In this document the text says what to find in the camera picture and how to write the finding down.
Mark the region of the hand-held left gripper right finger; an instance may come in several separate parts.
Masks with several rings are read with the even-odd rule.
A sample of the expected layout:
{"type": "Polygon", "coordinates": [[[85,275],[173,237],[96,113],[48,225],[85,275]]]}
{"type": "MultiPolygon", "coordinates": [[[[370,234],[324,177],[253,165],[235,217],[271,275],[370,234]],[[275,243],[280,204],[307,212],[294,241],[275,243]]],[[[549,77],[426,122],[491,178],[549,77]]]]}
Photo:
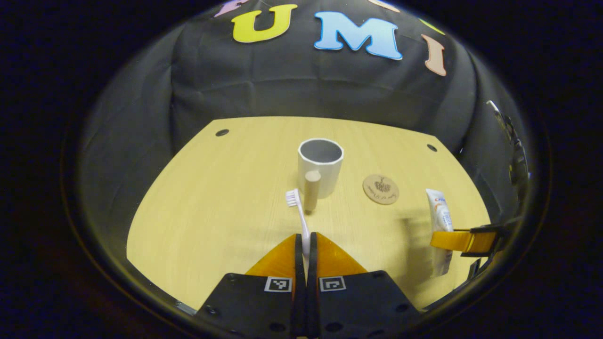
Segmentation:
{"type": "Polygon", "coordinates": [[[405,338],[418,322],[420,311],[386,271],[367,271],[323,234],[311,234],[309,259],[308,337],[405,338]]]}

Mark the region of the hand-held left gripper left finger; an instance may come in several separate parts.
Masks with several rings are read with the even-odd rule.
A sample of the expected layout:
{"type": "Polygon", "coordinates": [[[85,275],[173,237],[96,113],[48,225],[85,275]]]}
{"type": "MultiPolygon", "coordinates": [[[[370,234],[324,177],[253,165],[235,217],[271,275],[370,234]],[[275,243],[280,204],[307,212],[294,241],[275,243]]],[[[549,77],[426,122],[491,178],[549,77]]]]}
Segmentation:
{"type": "Polygon", "coordinates": [[[245,274],[227,273],[196,312],[231,339],[294,339],[306,328],[302,236],[276,245],[245,274]]]}

